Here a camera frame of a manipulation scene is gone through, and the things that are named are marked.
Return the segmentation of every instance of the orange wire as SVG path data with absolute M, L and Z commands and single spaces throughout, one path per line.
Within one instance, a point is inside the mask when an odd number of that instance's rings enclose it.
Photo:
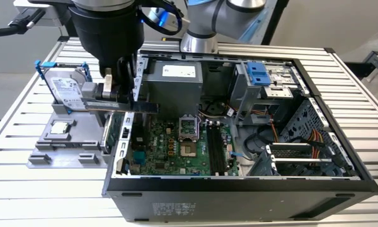
M 273 130 L 274 142 L 278 142 L 278 137 L 277 137 L 275 128 L 274 128 L 274 124 L 273 124 L 273 115 L 270 115 L 270 126 L 271 126 L 271 130 Z

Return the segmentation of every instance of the sticker label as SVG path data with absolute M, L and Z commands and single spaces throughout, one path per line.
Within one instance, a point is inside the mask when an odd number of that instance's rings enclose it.
M 165 65 L 162 67 L 162 76 L 195 78 L 195 67 L 187 65 Z
M 51 83 L 62 104 L 71 110 L 83 110 L 85 106 L 81 101 L 82 95 L 77 81 L 71 78 L 53 77 Z
M 107 106 L 107 107 L 118 107 L 118 104 L 115 103 L 101 103 L 101 102 L 86 102 L 87 105 L 91 106 Z
M 154 202 L 153 203 L 153 214 L 157 216 L 189 216 L 193 215 L 195 209 L 194 202 Z
M 233 108 L 229 108 L 229 110 L 227 110 L 227 112 L 226 112 L 226 115 L 227 115 L 229 117 L 231 117 L 233 114 L 234 114 L 234 110 L 233 110 Z

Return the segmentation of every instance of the slotted aluminum surface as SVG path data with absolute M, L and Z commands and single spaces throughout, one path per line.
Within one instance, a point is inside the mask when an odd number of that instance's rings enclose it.
M 146 42 L 146 50 L 178 51 L 177 42 Z M 335 54 L 321 48 L 219 44 L 221 54 L 298 58 L 325 103 L 378 183 L 378 102 Z M 90 64 L 97 60 L 78 39 L 57 43 L 46 61 Z M 0 226 L 117 226 L 125 220 L 101 197 L 105 169 L 28 169 L 25 163 L 51 113 L 51 96 L 37 74 L 0 122 Z M 181 226 L 378 226 L 378 195 L 319 222 L 179 223 Z

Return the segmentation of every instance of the connector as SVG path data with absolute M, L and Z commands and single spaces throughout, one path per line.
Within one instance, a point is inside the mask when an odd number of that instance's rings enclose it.
M 45 11 L 38 8 L 26 8 L 14 17 L 12 22 L 8 24 L 9 27 L 16 26 L 18 28 L 17 34 L 22 35 L 36 25 L 38 20 L 45 15 Z

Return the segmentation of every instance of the small component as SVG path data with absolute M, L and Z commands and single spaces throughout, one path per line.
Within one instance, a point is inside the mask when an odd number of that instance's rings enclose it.
M 230 145 L 230 144 L 226 145 L 226 151 L 227 152 L 233 151 L 233 145 Z
M 165 163 L 155 163 L 155 169 L 165 169 Z
M 181 156 L 195 157 L 195 143 L 190 142 L 181 143 Z
M 121 137 L 127 138 L 127 136 L 129 136 L 129 129 L 123 128 L 123 132 L 121 134 Z
M 133 160 L 135 164 L 145 165 L 145 152 L 134 151 L 133 152 Z
M 69 123 L 54 122 L 50 129 L 50 134 L 65 134 L 69 129 Z
M 227 165 L 229 165 L 229 168 L 234 167 L 234 161 L 231 159 L 227 161 Z
M 183 115 L 178 119 L 178 139 L 179 141 L 189 139 L 193 142 L 199 138 L 199 124 L 197 117 Z

